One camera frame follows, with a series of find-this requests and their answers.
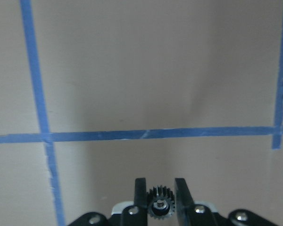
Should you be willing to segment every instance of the metal screw head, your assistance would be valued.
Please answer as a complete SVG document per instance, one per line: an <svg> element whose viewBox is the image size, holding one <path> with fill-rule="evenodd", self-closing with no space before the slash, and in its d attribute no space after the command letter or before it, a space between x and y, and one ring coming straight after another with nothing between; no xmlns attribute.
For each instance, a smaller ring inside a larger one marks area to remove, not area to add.
<svg viewBox="0 0 283 226"><path fill-rule="evenodd" d="M240 221L247 221L248 217L245 212L236 213L236 219Z"/></svg>
<svg viewBox="0 0 283 226"><path fill-rule="evenodd" d="M138 213L138 207L137 206L134 206L132 208L129 209L129 214L131 215L134 215L134 214L137 214Z"/></svg>
<svg viewBox="0 0 283 226"><path fill-rule="evenodd" d="M96 215L96 216L90 218L89 224L95 225L95 224L99 223L99 221L100 221L100 217L99 217L99 215Z"/></svg>
<svg viewBox="0 0 283 226"><path fill-rule="evenodd" d="M196 213L204 213L205 211L206 211L206 209L205 209L205 207L202 206L202 205L197 205L197 206L195 207L195 212L196 212Z"/></svg>

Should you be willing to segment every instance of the screw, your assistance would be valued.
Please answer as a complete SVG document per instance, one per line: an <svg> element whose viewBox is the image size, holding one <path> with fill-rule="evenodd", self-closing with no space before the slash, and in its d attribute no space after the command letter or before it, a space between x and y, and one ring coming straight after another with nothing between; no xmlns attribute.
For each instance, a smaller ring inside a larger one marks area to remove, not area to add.
<svg viewBox="0 0 283 226"><path fill-rule="evenodd" d="M90 218L89 224L95 225L95 224L99 223L99 221L100 221L99 215L95 215L94 217Z"/></svg>
<svg viewBox="0 0 283 226"><path fill-rule="evenodd" d="M137 206L134 206L134 207L132 207L132 208L129 209L129 213L130 213L131 215L137 214L138 211L139 211L139 210L138 210L138 207L137 207Z"/></svg>
<svg viewBox="0 0 283 226"><path fill-rule="evenodd" d="M248 217L245 212L236 213L236 219L240 221L247 221Z"/></svg>
<svg viewBox="0 0 283 226"><path fill-rule="evenodd" d="M195 212L196 213L204 213L206 211L205 207L202 205L198 205L195 207Z"/></svg>

